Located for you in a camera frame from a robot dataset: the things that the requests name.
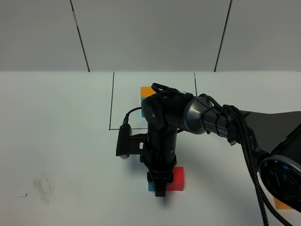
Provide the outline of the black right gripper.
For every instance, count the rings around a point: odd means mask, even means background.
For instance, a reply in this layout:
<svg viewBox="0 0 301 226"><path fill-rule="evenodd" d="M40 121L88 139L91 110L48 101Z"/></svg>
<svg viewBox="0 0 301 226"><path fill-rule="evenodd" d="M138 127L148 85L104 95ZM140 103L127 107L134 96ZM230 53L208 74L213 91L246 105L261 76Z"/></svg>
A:
<svg viewBox="0 0 301 226"><path fill-rule="evenodd" d="M176 165L175 146L177 128L164 126L156 129L148 125L146 147L148 152L140 160L148 168L147 181L153 182L155 196L165 197L166 187L173 181Z"/></svg>

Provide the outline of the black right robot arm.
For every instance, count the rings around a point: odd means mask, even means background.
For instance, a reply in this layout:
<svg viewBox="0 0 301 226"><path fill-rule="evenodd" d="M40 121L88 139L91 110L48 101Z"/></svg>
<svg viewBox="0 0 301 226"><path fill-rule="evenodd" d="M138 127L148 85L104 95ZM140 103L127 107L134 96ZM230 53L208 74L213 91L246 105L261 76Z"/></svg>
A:
<svg viewBox="0 0 301 226"><path fill-rule="evenodd" d="M181 93L157 83L142 101L149 127L193 134L215 133L231 144L249 145L255 170L266 189L301 209L301 113L256 113L219 105L212 97Z"/></svg>

